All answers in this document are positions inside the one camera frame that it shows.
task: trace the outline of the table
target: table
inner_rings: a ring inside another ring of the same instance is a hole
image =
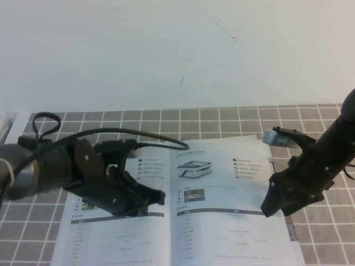
[[[53,140],[80,130],[124,127],[160,133],[176,139],[211,139],[257,134],[273,126],[306,132],[318,139],[339,116],[340,104],[259,106],[247,108],[66,112]],[[44,132],[53,126],[39,120]],[[24,134],[33,136],[30,122]],[[137,138],[127,134],[89,136],[91,143]],[[140,137],[140,141],[149,140]],[[300,149],[271,147],[278,171]],[[307,265],[355,265],[355,181],[339,174],[322,202],[292,215]],[[62,190],[4,203],[0,210],[0,266],[49,266],[67,193]]]

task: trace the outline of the book page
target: book page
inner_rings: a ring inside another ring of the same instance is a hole
[[[142,148],[126,170],[140,183],[169,192],[169,150]],[[170,264],[170,196],[145,217],[114,217],[69,194],[51,265],[166,266]]]
[[[271,176],[262,144],[187,143],[171,151],[173,265],[294,265],[283,215],[260,210]]]

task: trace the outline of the open book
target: open book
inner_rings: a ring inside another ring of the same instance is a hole
[[[187,143],[127,160],[140,183],[166,193],[145,217],[113,217],[69,194],[52,265],[296,265],[282,213],[260,210],[267,146],[248,137]]]

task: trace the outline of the metal cylinder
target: metal cylinder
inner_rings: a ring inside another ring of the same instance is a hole
[[[35,150],[28,150],[17,144],[0,147],[0,158],[7,160],[14,170],[44,145],[39,144]],[[7,166],[0,164],[0,172],[6,173]],[[71,160],[64,147],[58,147],[44,156],[32,161],[14,180],[6,195],[7,200],[18,200],[37,193],[61,188],[72,178]]]

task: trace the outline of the white wall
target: white wall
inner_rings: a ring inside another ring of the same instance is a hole
[[[353,0],[1,0],[0,109],[341,102],[355,88],[354,10]]]

